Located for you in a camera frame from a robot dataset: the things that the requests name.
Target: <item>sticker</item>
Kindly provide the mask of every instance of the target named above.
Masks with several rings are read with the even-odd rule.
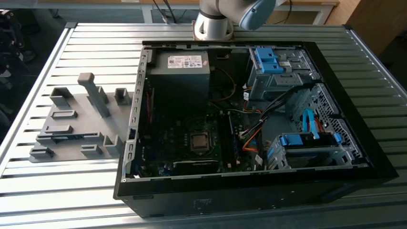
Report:
[[[202,68],[202,56],[170,56],[169,68]]]
[[[291,67],[290,61],[282,61],[279,62],[281,66],[289,66]]]
[[[259,163],[259,165],[263,165],[263,159],[261,158],[259,154],[257,155],[255,160]]]
[[[249,101],[249,97],[250,97],[250,93],[249,93],[249,92],[243,92],[243,99],[245,99],[246,101]]]

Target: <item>label on case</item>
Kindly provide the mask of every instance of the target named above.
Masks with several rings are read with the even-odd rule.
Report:
[[[259,154],[255,157],[257,162],[263,165],[263,159],[261,158]]]
[[[202,56],[170,56],[169,68],[202,68]]]

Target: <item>wire bundle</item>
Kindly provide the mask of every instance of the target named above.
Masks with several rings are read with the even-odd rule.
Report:
[[[241,134],[241,137],[246,137],[251,132],[255,131],[249,140],[246,141],[243,150],[246,149],[250,141],[254,139],[261,129],[263,128],[265,122],[267,121],[270,114],[286,104],[289,98],[294,93],[297,93],[299,90],[313,88],[314,86],[315,83],[305,83],[305,85],[295,86],[289,91],[286,91],[279,97],[277,97],[275,100],[271,101],[259,117],[259,121],[257,122],[257,124]]]

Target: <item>floor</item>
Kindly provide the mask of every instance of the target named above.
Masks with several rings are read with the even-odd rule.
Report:
[[[13,103],[14,112],[11,114],[11,121],[19,111],[19,106],[23,105],[26,96],[31,90],[31,85],[35,82],[37,76],[41,74],[43,66],[47,62],[50,53],[53,52],[55,43],[65,29],[69,21],[89,22],[89,23],[143,23],[142,10],[34,10],[35,18],[41,25],[41,31],[30,35],[31,45],[34,47],[37,58],[27,63],[33,76],[21,81],[22,86],[14,88]],[[191,23],[198,16],[198,10],[174,10],[175,17],[179,23]],[[158,10],[153,11],[154,22],[163,23],[162,15]],[[385,65],[399,79],[401,83],[407,88],[407,36],[403,35],[395,39],[387,50],[381,56]],[[0,91],[0,96],[5,98],[10,96]],[[7,134],[7,127],[0,127],[0,141]]]

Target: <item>power supply label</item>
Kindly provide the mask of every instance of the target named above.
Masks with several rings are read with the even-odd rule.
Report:
[[[169,68],[202,68],[202,56],[170,56]]]

